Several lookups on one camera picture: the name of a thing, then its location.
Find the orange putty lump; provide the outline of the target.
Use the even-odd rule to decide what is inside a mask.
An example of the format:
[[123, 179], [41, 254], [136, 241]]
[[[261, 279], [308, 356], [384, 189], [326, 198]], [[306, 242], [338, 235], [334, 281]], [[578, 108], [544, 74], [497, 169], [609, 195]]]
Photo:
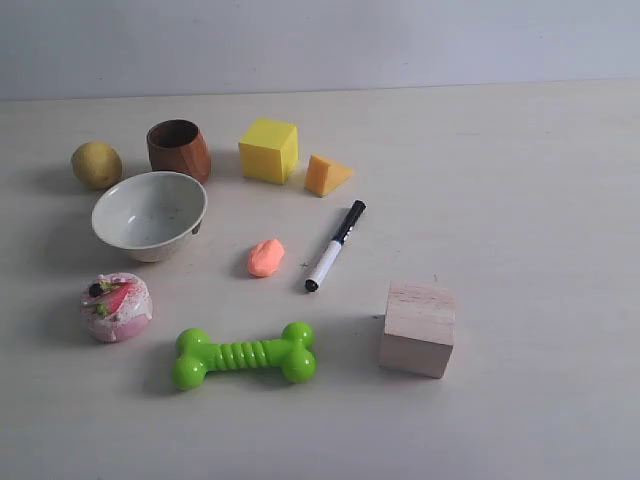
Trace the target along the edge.
[[257, 244], [248, 255], [247, 270], [259, 278], [273, 275], [280, 267], [285, 249], [277, 238]]

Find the black white marker pen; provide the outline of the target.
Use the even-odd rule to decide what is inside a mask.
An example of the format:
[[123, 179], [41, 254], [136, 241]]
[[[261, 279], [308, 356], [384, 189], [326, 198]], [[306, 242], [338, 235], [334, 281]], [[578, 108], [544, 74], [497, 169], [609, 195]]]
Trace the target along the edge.
[[353, 202], [325, 251], [305, 279], [304, 288], [307, 292], [313, 293], [319, 289], [365, 209], [366, 204], [362, 200]]

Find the orange foam wedge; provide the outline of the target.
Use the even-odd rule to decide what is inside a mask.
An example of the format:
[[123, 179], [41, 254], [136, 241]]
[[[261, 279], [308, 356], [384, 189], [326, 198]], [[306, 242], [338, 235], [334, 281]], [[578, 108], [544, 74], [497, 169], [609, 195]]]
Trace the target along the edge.
[[355, 171], [324, 157], [311, 155], [306, 171], [304, 187], [319, 197], [324, 197], [349, 180]]

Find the yellow foam cube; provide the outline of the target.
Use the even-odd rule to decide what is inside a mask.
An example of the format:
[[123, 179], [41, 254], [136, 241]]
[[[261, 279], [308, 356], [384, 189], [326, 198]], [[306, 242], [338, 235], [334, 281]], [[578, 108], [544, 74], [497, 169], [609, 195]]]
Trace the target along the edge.
[[238, 142], [238, 148], [245, 177], [285, 184], [299, 160], [297, 126], [259, 118]]

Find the green bone dog toy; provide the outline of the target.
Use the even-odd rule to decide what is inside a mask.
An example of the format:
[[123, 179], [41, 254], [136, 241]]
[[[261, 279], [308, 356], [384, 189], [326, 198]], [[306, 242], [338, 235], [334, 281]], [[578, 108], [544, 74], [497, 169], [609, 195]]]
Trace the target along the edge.
[[209, 373], [277, 368], [291, 383], [310, 380], [317, 368], [314, 331], [305, 322], [288, 324], [277, 339], [215, 344], [199, 329], [187, 329], [176, 340], [177, 359], [171, 380], [180, 390], [202, 384]]

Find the light wooden block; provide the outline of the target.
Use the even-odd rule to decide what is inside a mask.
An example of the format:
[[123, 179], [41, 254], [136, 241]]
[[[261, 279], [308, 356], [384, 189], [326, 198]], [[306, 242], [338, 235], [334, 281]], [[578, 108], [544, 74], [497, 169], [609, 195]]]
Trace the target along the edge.
[[379, 349], [382, 367], [444, 376], [454, 347], [455, 300], [437, 284], [390, 284]]

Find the white ceramic bowl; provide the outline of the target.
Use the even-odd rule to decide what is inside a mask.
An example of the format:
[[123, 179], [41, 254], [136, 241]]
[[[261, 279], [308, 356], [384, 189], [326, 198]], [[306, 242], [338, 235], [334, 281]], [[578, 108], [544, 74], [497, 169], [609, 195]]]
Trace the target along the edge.
[[155, 171], [121, 181], [96, 202], [91, 225], [105, 244], [130, 258], [164, 261], [199, 232], [208, 207], [204, 187], [176, 172]]

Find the brown wooden cup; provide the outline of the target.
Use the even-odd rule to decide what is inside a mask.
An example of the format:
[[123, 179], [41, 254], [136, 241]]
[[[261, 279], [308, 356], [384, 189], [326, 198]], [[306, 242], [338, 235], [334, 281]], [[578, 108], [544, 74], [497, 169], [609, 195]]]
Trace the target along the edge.
[[153, 126], [146, 135], [153, 171], [189, 175], [204, 184], [211, 174], [212, 155], [199, 127], [185, 119], [171, 119]]

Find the pink toy cake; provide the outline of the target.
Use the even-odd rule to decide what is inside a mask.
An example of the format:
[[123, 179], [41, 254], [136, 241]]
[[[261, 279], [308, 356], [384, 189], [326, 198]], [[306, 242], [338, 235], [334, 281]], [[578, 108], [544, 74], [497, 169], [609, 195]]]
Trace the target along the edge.
[[153, 303], [146, 283], [128, 272], [99, 275], [80, 300], [83, 324], [92, 338], [118, 343], [138, 335], [153, 318]]

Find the yellow lemon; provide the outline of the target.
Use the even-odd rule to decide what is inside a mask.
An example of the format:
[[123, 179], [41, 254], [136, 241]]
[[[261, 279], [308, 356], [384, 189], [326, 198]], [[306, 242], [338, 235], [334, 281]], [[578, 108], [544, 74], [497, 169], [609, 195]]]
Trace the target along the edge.
[[110, 145], [88, 142], [80, 145], [71, 156], [76, 178], [94, 190], [110, 188], [122, 178], [122, 161]]

